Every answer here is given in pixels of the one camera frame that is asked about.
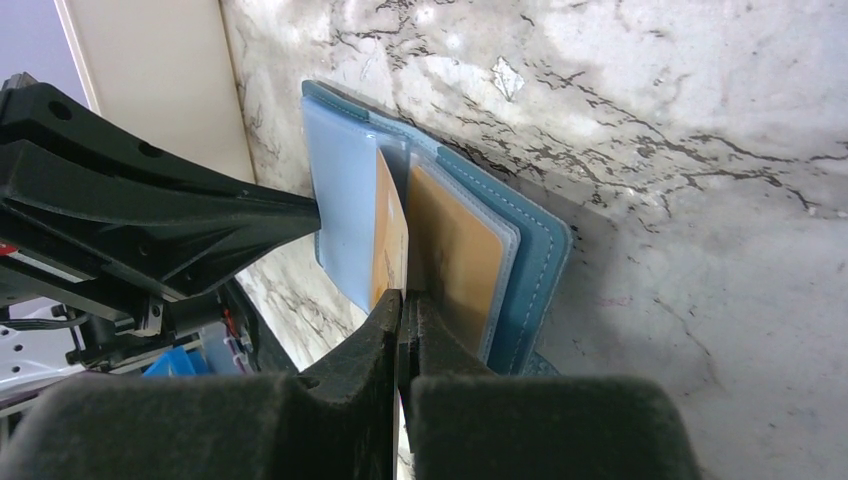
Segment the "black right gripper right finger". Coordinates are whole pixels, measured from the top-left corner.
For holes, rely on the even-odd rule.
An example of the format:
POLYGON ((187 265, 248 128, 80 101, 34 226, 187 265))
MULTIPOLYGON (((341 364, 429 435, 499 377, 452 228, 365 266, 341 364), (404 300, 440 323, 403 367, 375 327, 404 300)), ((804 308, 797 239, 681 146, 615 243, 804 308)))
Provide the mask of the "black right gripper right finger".
POLYGON ((402 394, 419 479, 697 479, 682 417, 655 383, 502 376, 410 292, 402 394))

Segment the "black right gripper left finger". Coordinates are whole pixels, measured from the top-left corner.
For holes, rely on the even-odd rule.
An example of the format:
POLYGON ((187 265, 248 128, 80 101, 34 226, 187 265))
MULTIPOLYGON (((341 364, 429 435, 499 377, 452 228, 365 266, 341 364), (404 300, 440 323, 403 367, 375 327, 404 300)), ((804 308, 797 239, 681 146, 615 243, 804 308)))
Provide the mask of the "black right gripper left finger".
POLYGON ((299 374, 84 375, 50 388, 5 479, 392 479, 402 296, 299 374))

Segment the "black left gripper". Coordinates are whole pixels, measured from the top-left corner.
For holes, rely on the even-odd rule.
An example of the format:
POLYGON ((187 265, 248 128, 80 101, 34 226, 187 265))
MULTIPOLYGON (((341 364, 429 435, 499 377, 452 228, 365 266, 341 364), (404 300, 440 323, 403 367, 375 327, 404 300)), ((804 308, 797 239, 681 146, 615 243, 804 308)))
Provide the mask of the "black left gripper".
POLYGON ((1 92, 1 141, 3 336, 66 331, 64 363, 110 372, 220 325, 259 370, 261 316, 228 279, 317 231, 315 200, 183 159, 49 83, 1 92))

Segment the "blue leather card holder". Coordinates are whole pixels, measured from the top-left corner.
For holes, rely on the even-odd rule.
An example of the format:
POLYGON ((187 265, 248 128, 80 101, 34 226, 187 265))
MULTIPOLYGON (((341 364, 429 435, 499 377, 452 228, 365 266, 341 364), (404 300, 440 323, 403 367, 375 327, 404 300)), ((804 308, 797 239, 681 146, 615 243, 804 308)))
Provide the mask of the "blue leather card holder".
POLYGON ((315 257, 364 311, 429 293, 459 342, 503 375, 552 375, 536 343, 573 246, 555 215, 413 125, 306 80, 321 215, 315 257))

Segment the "gold credit card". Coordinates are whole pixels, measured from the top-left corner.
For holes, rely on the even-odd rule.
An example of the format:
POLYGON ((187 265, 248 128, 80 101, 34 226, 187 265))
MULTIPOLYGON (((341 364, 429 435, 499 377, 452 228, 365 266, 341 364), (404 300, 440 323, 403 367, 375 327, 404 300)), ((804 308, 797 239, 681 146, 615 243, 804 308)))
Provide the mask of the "gold credit card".
POLYGON ((375 228, 370 300, 374 307, 389 289, 404 292, 408 271, 408 226, 397 187, 380 149, 376 153, 375 228))
POLYGON ((426 165, 410 171, 406 213, 412 273, 460 344, 481 355, 504 242, 426 165))

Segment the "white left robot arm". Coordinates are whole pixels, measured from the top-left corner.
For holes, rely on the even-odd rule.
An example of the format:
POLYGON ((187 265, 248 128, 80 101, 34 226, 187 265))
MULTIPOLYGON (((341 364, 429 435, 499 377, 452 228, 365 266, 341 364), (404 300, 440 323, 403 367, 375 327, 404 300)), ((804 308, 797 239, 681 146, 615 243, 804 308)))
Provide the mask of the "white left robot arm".
POLYGON ((312 199, 197 165, 21 73, 1 88, 1 413, 85 371, 289 370, 237 275, 312 199))

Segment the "long white card tray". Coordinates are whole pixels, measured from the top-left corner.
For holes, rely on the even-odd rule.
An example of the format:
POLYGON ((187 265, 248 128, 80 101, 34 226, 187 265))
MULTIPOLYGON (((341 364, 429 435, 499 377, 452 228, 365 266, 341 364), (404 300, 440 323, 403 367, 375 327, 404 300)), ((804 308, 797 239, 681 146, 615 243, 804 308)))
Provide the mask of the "long white card tray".
POLYGON ((217 1, 59 1, 89 108, 168 152, 255 180, 217 1))

